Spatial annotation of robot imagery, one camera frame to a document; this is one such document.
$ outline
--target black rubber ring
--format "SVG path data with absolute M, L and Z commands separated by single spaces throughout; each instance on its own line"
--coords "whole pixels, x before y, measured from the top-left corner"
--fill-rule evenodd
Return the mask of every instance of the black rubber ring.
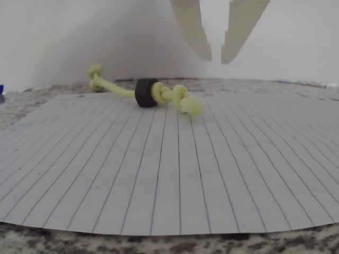
M 140 107 L 154 107 L 157 103 L 151 95 L 152 85 L 159 82 L 156 78 L 140 79 L 136 85 L 135 96 Z

